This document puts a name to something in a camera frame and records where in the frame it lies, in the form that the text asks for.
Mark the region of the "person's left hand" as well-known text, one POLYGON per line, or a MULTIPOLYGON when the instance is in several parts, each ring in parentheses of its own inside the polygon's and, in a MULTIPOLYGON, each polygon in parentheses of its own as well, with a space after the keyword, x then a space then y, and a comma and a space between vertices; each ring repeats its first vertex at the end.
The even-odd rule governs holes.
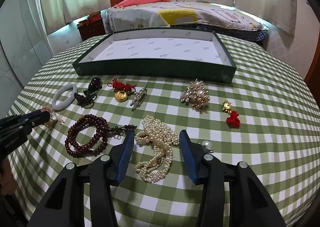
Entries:
POLYGON ((6 196, 8 194, 14 194, 16 191, 17 183, 11 172, 11 166, 9 159, 6 157, 2 161, 2 172, 1 172, 1 193, 6 196))

